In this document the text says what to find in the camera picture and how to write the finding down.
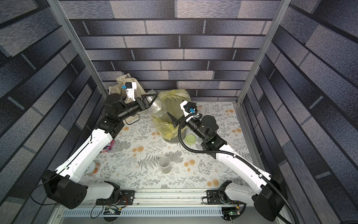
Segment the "grey mesh waste bin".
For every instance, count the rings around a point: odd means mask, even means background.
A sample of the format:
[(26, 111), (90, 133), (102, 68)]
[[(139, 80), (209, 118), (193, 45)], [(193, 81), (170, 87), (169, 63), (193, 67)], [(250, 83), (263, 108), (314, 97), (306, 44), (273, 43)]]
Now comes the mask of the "grey mesh waste bin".
[[(186, 129), (181, 132), (181, 139), (184, 140), (185, 137), (186, 137)], [(175, 138), (172, 138), (172, 139), (170, 139), (170, 140), (164, 139), (164, 141), (167, 142), (167, 143), (169, 143), (169, 144), (177, 144), (177, 143), (180, 143), (178, 136), (176, 136)]]

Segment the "glass jar with green lid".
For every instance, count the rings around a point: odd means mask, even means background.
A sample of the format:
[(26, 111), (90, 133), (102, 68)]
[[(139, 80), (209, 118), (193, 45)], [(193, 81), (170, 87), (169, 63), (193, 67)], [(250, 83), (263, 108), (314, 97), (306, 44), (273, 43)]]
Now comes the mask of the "glass jar with green lid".
[(159, 96), (156, 98), (156, 100), (153, 102), (149, 109), (154, 117), (159, 118), (163, 122), (170, 121), (167, 114), (166, 106), (161, 101)]

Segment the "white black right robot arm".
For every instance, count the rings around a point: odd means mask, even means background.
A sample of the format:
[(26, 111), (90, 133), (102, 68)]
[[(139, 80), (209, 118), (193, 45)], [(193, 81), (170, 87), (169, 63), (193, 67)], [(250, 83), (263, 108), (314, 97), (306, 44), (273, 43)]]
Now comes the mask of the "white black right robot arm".
[(229, 200), (251, 204), (268, 221), (273, 222), (276, 218), (279, 218), (284, 223), (289, 223), (280, 214), (282, 208), (288, 202), (285, 180), (281, 175), (271, 175), (236, 153), (217, 134), (219, 127), (213, 116), (191, 113), (187, 116), (182, 116), (180, 119), (176, 119), (170, 114), (169, 118), (172, 120), (173, 126), (178, 127), (179, 132), (184, 126), (187, 126), (202, 139), (202, 150), (194, 150), (184, 143), (179, 133), (179, 141), (187, 151), (212, 156), (232, 169), (251, 187), (249, 191), (242, 191), (233, 182), (226, 181), (219, 188), (222, 192), (223, 201)]

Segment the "short frosted plastic cup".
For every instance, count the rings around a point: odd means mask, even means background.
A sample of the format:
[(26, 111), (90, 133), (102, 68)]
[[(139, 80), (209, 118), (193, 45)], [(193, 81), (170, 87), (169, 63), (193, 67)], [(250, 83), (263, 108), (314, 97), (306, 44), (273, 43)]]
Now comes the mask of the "short frosted plastic cup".
[(159, 159), (158, 164), (163, 174), (168, 174), (171, 171), (171, 161), (167, 156), (163, 156)]

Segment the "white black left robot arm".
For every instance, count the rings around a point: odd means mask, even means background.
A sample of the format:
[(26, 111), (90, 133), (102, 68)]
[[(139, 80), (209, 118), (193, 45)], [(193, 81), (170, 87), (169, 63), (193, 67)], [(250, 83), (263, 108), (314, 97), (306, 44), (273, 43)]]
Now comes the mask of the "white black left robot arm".
[(119, 185), (108, 181), (85, 185), (80, 180), (91, 168), (97, 155), (120, 133), (124, 121), (149, 109), (157, 97), (157, 94), (144, 94), (127, 104), (120, 94), (107, 96), (104, 102), (106, 114), (96, 124), (89, 138), (55, 171), (47, 170), (42, 174), (46, 196), (68, 209), (76, 208), (83, 201), (95, 201), (103, 205), (113, 205), (120, 201)]

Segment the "tall clear plastic jar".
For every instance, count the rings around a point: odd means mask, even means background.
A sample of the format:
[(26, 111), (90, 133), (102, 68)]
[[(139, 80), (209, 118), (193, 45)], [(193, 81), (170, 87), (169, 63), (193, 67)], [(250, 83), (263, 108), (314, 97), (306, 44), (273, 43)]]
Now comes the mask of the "tall clear plastic jar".
[(200, 107), (198, 109), (198, 112), (202, 115), (202, 118), (206, 115), (208, 115), (208, 111), (207, 111), (207, 108), (206, 107)]

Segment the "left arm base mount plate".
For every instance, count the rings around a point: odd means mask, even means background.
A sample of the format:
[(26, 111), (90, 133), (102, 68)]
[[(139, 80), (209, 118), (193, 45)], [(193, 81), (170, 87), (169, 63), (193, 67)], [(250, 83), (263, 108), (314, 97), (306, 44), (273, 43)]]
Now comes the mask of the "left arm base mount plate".
[(134, 190), (120, 190), (113, 193), (108, 199), (97, 199), (96, 205), (128, 206), (133, 204), (134, 196)]

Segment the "green jar lid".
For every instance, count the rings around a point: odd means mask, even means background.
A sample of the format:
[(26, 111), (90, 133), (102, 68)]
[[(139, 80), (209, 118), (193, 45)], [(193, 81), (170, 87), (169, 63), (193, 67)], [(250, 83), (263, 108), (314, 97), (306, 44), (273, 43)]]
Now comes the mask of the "green jar lid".
[(185, 136), (185, 142), (188, 145), (194, 145), (196, 143), (196, 137), (193, 134), (188, 134)]

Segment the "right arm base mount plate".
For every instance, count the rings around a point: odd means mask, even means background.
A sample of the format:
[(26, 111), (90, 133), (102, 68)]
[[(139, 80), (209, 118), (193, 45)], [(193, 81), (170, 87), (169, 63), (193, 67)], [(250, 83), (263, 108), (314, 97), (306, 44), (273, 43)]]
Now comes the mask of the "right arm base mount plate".
[(224, 193), (219, 190), (207, 190), (206, 196), (203, 197), (203, 203), (209, 205), (244, 205), (240, 201), (230, 200)]

